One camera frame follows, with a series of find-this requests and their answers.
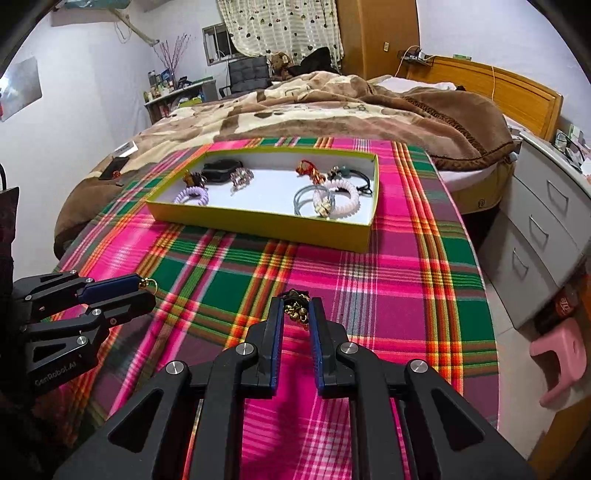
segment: chair armrest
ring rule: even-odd
[[[221,96],[222,98],[224,98],[224,97],[227,95],[227,94],[224,92],[224,90],[225,90],[225,89],[227,89],[227,88],[229,89],[229,88],[230,88],[230,85],[226,85],[225,87],[222,87],[222,88],[218,89],[218,91],[220,92],[220,96]]]

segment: drawer handle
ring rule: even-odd
[[[551,186],[551,187],[552,187],[554,190],[556,190],[558,193],[560,193],[560,194],[561,194],[561,195],[564,197],[564,199],[566,200],[566,208],[565,208],[565,210],[566,210],[566,209],[568,209],[568,208],[569,208],[569,198],[568,198],[568,197],[567,197],[567,196],[566,196],[564,193],[562,193],[562,192],[561,192],[561,191],[558,189],[558,187],[557,187],[556,185],[554,185],[554,184],[553,184],[551,181],[549,181],[549,180],[546,180],[546,183],[547,183],[549,186]]]
[[[548,239],[548,237],[550,236],[550,234],[544,232],[544,229],[540,226],[540,224],[538,222],[536,222],[534,220],[534,218],[531,215],[530,215],[530,222],[534,222],[534,225],[538,228],[538,230],[540,230],[540,232],[542,232],[544,234],[544,236],[546,237],[546,239]]]
[[[525,277],[525,276],[527,275],[527,272],[529,272],[529,270],[530,270],[529,266],[528,266],[528,265],[526,265],[526,264],[524,264],[524,263],[522,262],[522,260],[519,258],[519,255],[517,255],[517,252],[515,251],[515,248],[513,249],[513,256],[514,256],[514,257],[515,257],[515,258],[516,258],[516,259],[519,261],[519,263],[520,263],[521,265],[523,265],[523,266],[524,266],[524,268],[525,268],[525,273],[523,274],[523,276]]]

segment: plaid tablecloth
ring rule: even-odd
[[[145,195],[206,150],[290,145],[379,155],[380,198],[370,253],[155,221]],[[97,368],[55,392],[64,439],[84,441],[173,359],[212,360],[266,318],[272,296],[321,297],[329,319],[381,358],[424,358],[491,423],[498,364],[482,277],[459,214],[422,150],[389,141],[280,138],[179,151],[133,182],[69,249],[59,267],[97,280],[157,280],[150,316],[111,330]],[[247,401],[244,479],[349,479],[347,400],[316,396],[307,334],[285,328],[277,397]]]

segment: window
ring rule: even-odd
[[[203,44],[208,65],[243,57],[232,43],[226,25],[220,23],[203,29]]]

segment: brown wooden cabinet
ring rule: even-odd
[[[336,0],[336,6],[345,75],[366,80],[394,75],[400,65],[398,52],[419,45],[416,0]],[[405,74],[403,65],[398,76]]]

